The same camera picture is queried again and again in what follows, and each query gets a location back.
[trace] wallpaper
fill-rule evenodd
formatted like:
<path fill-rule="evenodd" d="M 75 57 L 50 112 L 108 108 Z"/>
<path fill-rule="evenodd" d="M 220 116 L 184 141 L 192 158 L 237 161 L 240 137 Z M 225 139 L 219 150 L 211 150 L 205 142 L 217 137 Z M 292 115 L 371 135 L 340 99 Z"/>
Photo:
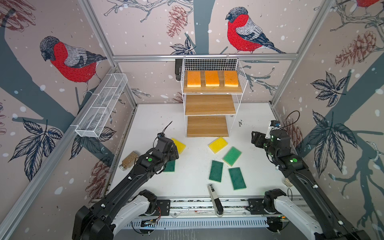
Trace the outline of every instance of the wallpaper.
<path fill-rule="evenodd" d="M 270 101 L 291 61 L 241 61 L 247 76 L 242 101 Z M 182 103 L 175 62 L 119 63 L 137 103 Z"/>
<path fill-rule="evenodd" d="M 11 239 L 72 239 L 76 212 L 103 195 L 131 112 L 123 93 L 100 138 L 75 137 Z"/>
<path fill-rule="evenodd" d="M 110 66 L 77 1 L 0 5 L 2 221 Z"/>
<path fill-rule="evenodd" d="M 92 0 L 91 4 L 115 55 L 143 55 L 295 53 L 321 2 Z"/>
<path fill-rule="evenodd" d="M 276 109 L 283 120 L 300 113 L 288 132 L 317 183 L 356 228 L 382 240 L 384 9 L 337 2 Z"/>

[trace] sponge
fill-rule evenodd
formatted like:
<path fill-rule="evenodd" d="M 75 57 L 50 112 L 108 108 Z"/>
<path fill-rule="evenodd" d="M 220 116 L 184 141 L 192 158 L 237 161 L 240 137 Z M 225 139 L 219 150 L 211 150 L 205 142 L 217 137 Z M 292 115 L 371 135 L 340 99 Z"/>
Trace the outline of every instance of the sponge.
<path fill-rule="evenodd" d="M 233 166 L 237 159 L 240 157 L 241 152 L 235 147 L 232 147 L 227 154 L 223 157 L 223 161 L 228 163 L 229 166 Z"/>
<path fill-rule="evenodd" d="M 184 143 L 179 142 L 178 140 L 176 140 L 174 138 L 171 138 L 171 140 L 173 140 L 173 142 L 175 143 L 175 145 L 177 147 L 177 151 L 179 152 L 179 154 L 181 154 L 184 151 L 186 145 Z"/>
<path fill-rule="evenodd" d="M 213 160 L 211 166 L 211 172 L 209 174 L 209 180 L 221 182 L 221 176 L 223 174 L 224 163 Z"/>
<path fill-rule="evenodd" d="M 200 71 L 188 71 L 187 87 L 189 87 L 189 88 L 201 87 Z"/>
<path fill-rule="evenodd" d="M 175 171 L 175 163 L 176 161 L 168 161 L 164 172 L 174 172 Z"/>
<path fill-rule="evenodd" d="M 228 170 L 229 170 L 229 176 L 231 176 L 231 181 L 232 181 L 234 190 L 247 188 L 239 167 L 230 168 Z"/>
<path fill-rule="evenodd" d="M 239 80 L 237 78 L 237 71 L 224 71 L 224 86 L 225 87 L 238 87 Z"/>
<path fill-rule="evenodd" d="M 212 150 L 213 153 L 217 153 L 221 149 L 223 149 L 228 143 L 224 140 L 223 137 L 219 137 L 215 141 L 213 141 L 211 144 L 208 145 L 208 147 Z"/>
<path fill-rule="evenodd" d="M 206 87 L 220 86 L 220 81 L 218 79 L 217 71 L 205 71 L 205 86 Z"/>

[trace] white and black handheld tool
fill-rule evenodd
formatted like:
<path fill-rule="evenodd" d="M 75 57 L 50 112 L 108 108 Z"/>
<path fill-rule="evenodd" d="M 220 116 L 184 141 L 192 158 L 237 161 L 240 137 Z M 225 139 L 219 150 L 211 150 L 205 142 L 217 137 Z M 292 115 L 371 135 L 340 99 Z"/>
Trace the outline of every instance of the white and black handheld tool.
<path fill-rule="evenodd" d="M 216 215 L 218 217 L 222 217 L 223 213 L 224 213 L 224 209 L 223 209 L 223 206 L 221 205 L 220 199 L 217 196 L 217 193 L 214 189 L 213 184 L 208 185 L 208 192 L 209 192 L 209 195 L 211 197 L 212 204 L 214 206 Z"/>

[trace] red pine cone illustration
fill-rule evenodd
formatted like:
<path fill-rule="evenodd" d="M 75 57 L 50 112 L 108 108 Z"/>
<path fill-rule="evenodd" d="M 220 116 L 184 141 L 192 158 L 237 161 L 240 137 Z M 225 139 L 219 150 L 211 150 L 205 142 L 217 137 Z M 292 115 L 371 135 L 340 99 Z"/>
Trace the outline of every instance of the red pine cone illustration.
<path fill-rule="evenodd" d="M 336 55 L 335 65 L 342 64 L 342 67 L 352 63 L 364 61 L 365 57 L 374 50 L 376 44 L 376 34 L 366 31 L 355 37 L 347 48 L 341 50 L 340 55 Z"/>
<path fill-rule="evenodd" d="M 167 34 L 173 38 L 175 35 L 179 35 L 187 25 L 187 12 L 181 6 L 173 6 L 172 10 L 169 11 L 168 17 Z"/>
<path fill-rule="evenodd" d="M 90 184 L 85 189 L 85 191 L 88 192 L 87 197 L 91 198 L 88 205 L 91 204 L 93 199 L 101 197 L 108 173 L 109 167 L 101 161 L 97 162 L 92 168 L 91 178 L 89 179 Z"/>
<path fill-rule="evenodd" d="M 0 0 L 0 21 L 11 9 L 14 9 L 15 13 L 8 18 L 5 24 L 9 30 L 24 31 L 29 24 L 36 25 L 34 22 L 36 18 L 31 11 L 36 8 L 26 0 Z"/>
<path fill-rule="evenodd" d="M 287 126 L 291 123 L 293 123 L 293 119 L 287 119 L 285 120 L 284 126 Z M 296 148 L 296 150 L 301 152 L 301 142 L 303 141 L 303 134 L 301 133 L 300 127 L 298 127 L 296 124 L 292 124 L 285 127 L 285 130 L 291 137 L 293 146 Z"/>

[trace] black device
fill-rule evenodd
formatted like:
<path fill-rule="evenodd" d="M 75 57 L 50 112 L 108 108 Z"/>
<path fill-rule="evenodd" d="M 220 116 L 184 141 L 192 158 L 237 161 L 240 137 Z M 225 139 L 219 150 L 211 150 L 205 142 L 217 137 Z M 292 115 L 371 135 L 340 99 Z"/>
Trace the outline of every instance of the black device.
<path fill-rule="evenodd" d="M 157 138 L 156 147 L 141 155 L 129 174 L 111 192 L 92 207 L 83 206 L 78 210 L 72 232 L 73 240 L 113 239 L 116 226 L 111 223 L 128 199 L 153 175 L 163 171 L 167 162 L 179 158 L 175 143 L 164 136 L 164 131 Z M 153 213 L 157 197 L 148 190 L 141 191 L 139 195 L 145 196 L 150 202 L 146 213 Z"/>
<path fill-rule="evenodd" d="M 270 131 L 270 139 L 266 139 L 266 134 L 261 132 L 252 132 L 251 135 L 251 143 L 265 150 L 268 159 L 271 158 L 270 162 L 275 164 L 283 175 L 297 188 L 316 216 L 323 230 L 322 234 L 315 235 L 316 239 L 370 239 L 364 230 L 355 229 L 344 218 L 325 193 L 316 185 L 316 180 L 303 159 L 291 153 L 290 137 L 284 128 L 275 129 L 273 127 Z M 285 196 L 286 194 L 280 189 L 265 192 L 264 209 L 267 212 L 275 212 L 274 199 L 282 195 Z"/>

